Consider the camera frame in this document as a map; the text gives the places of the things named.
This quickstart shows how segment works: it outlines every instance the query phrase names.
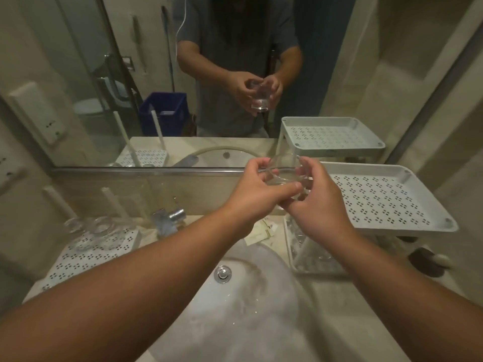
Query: wall switch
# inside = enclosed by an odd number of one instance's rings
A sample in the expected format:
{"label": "wall switch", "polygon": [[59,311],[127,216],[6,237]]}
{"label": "wall switch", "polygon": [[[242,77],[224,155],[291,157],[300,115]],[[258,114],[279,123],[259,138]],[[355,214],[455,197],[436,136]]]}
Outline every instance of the wall switch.
{"label": "wall switch", "polygon": [[36,82],[28,82],[10,92],[9,96],[15,100],[48,144],[53,145],[65,133],[64,124]]}
{"label": "wall switch", "polygon": [[14,179],[24,168],[24,164],[17,158],[10,146],[0,140],[0,188]]}

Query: faucet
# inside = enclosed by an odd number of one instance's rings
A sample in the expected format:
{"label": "faucet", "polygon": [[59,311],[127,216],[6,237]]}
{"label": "faucet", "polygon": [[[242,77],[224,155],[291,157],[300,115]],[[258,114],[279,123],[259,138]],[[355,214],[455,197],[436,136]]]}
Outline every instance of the faucet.
{"label": "faucet", "polygon": [[157,233],[166,237],[178,231],[176,224],[186,218],[184,209],[178,208],[174,211],[167,212],[164,208],[156,211],[151,215],[151,221],[156,226]]}

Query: white cable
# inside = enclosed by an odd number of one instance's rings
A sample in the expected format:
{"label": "white cable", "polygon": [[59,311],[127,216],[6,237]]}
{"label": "white cable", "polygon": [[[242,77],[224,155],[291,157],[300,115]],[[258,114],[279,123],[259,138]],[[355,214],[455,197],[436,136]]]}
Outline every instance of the white cable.
{"label": "white cable", "polygon": [[183,22],[181,23],[180,27],[178,28],[178,31],[176,32],[176,36],[174,37],[174,48],[176,50],[176,60],[178,60],[178,33],[180,32],[181,28],[184,25],[184,22],[186,21],[186,3],[187,3],[187,0],[184,0],[184,18],[183,18]]}

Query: sink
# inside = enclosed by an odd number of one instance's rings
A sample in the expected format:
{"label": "sink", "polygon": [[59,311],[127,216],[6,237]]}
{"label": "sink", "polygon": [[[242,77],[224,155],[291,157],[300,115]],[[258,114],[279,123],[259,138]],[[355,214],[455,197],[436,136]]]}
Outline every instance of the sink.
{"label": "sink", "polygon": [[219,283],[215,269],[149,352],[163,362],[286,359],[300,313],[286,264],[268,247],[241,240],[219,266],[229,268],[231,278]]}
{"label": "sink", "polygon": [[230,146],[218,146],[192,153],[198,157],[194,167],[245,167],[248,160],[257,157],[254,152]]}

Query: blue crate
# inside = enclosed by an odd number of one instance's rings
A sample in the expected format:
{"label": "blue crate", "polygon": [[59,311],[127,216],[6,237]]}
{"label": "blue crate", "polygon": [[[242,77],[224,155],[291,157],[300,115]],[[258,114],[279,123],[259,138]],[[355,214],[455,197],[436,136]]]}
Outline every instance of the blue crate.
{"label": "blue crate", "polygon": [[163,136],[181,136],[184,124],[189,118],[186,93],[151,93],[143,101],[139,107],[139,118],[144,136],[157,136],[151,116],[152,108],[156,111]]}

